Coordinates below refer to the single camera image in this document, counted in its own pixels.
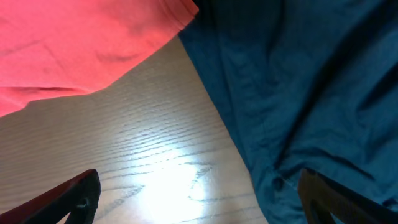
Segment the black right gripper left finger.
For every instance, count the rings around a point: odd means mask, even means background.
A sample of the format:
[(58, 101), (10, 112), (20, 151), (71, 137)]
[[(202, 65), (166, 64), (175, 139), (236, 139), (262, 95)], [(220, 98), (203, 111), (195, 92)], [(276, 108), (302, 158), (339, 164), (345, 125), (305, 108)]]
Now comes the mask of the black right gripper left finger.
[(101, 194), (95, 169), (89, 169), (32, 200), (1, 214), (1, 224), (92, 224)]

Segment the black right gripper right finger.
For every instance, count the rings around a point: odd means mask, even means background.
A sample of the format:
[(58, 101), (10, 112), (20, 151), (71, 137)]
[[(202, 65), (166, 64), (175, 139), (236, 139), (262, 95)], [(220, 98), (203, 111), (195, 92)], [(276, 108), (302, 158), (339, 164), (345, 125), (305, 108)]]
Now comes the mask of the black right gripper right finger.
[(309, 224), (395, 224), (397, 213), (311, 169), (301, 172), (298, 194)]

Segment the navy blue garment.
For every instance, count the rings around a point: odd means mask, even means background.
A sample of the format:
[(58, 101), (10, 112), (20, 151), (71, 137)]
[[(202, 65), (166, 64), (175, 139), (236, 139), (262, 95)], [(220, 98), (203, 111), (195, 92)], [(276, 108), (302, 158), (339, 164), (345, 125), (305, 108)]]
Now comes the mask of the navy blue garment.
[(397, 210), (397, 0), (199, 0), (180, 33), (269, 223), (313, 169)]

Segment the orange t-shirt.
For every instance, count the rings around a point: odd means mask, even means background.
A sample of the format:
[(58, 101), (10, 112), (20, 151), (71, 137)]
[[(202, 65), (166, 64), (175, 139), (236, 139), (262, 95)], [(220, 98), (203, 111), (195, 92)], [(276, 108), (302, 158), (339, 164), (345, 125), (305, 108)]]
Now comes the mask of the orange t-shirt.
[(110, 86), (197, 13), (192, 0), (1, 0), (1, 115)]

